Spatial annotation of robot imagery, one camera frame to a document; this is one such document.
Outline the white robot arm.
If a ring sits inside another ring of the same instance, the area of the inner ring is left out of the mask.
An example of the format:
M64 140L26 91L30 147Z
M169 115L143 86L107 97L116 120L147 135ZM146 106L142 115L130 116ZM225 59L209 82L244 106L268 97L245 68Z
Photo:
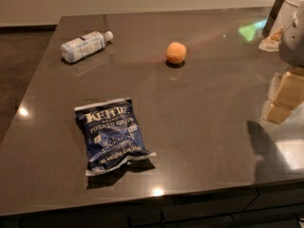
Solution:
M304 102L304 6L296 9L281 34L280 59L291 69L277 72L270 84L262 116L282 124Z

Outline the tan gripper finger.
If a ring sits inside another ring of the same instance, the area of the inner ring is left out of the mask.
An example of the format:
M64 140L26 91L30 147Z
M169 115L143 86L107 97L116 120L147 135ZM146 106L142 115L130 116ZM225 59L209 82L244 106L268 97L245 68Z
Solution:
M282 124L292 113L293 111L290 108L272 102L266 102L263 107L263 119L273 124Z
M295 110L304 101L304 69L294 68L286 71L279 83L274 97L277 105Z

